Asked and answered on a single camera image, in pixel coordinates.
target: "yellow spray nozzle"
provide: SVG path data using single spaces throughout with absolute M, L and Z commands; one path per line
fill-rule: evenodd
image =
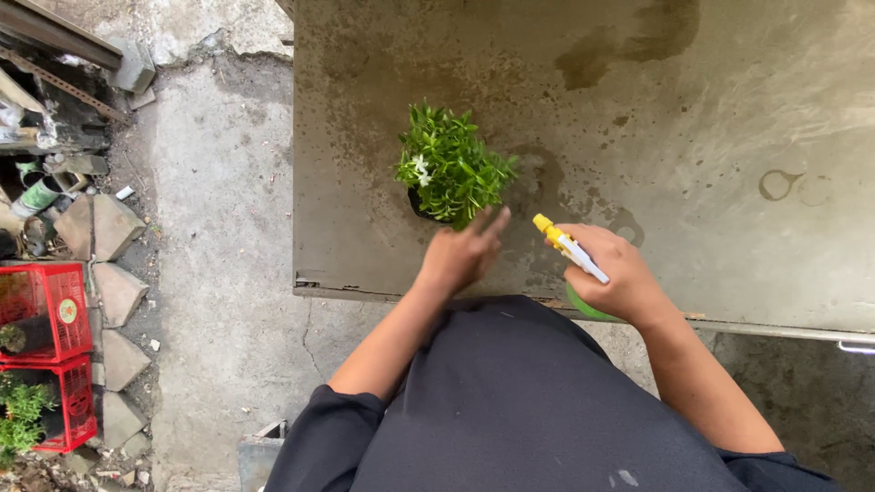
M 532 222 L 535 223 L 535 227 L 537 227 L 538 230 L 540 230 L 547 236 L 547 239 L 550 239 L 553 242 L 554 248 L 560 251 L 565 249 L 565 247 L 559 242 L 559 238 L 563 235 L 565 237 L 568 237 L 569 239 L 571 237 L 565 234 L 560 228 L 554 227 L 553 222 L 550 219 L 544 217 L 541 214 L 538 214 L 535 215 L 535 218 L 532 219 Z

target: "concrete ground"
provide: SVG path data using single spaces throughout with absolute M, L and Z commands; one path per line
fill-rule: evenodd
M 100 36 L 141 39 L 161 65 L 157 103 L 110 152 L 115 183 L 133 184 L 156 224 L 122 263 L 136 270 L 157 251 L 157 307 L 126 333 L 162 341 L 157 384 L 141 395 L 157 489 L 238 490 L 240 436 L 293 419 L 390 308 L 291 294 L 294 69 L 279 36 L 292 24 L 272 0 L 40 3 Z M 585 327 L 654 390 L 631 328 Z M 827 342 L 703 337 L 790 451 L 848 490 L 870 488 L 875 360 Z

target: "person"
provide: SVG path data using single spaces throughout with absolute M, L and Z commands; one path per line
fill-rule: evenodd
M 488 216 L 437 232 L 410 290 L 313 391 L 265 492 L 840 490 L 784 450 L 638 250 L 606 229 L 558 225 L 608 284 L 575 265 L 564 275 L 638 330 L 660 399 L 531 299 L 452 301 L 498 255 L 510 213 Z

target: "red crate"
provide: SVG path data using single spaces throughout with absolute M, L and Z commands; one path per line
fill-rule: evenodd
M 80 355 L 60 365 L 10 362 L 0 367 L 2 371 L 9 369 L 52 371 L 60 382 L 64 433 L 37 444 L 33 449 L 69 453 L 97 435 L 95 401 L 91 395 L 91 361 L 88 355 Z
M 0 267 L 0 325 L 48 314 L 54 347 L 0 362 L 57 363 L 91 350 L 81 264 L 23 264 Z

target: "hand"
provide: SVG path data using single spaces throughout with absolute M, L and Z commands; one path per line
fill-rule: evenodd
M 441 228 L 431 239 L 414 286 L 449 299 L 483 278 L 498 256 L 498 235 L 510 221 L 507 207 L 487 224 L 491 213 L 491 207 L 481 210 L 461 232 Z
M 650 273 L 638 249 L 628 241 L 597 226 L 556 227 L 576 240 L 610 278 L 605 285 L 575 264 L 565 269 L 565 279 L 586 304 L 636 328 L 680 313 Z

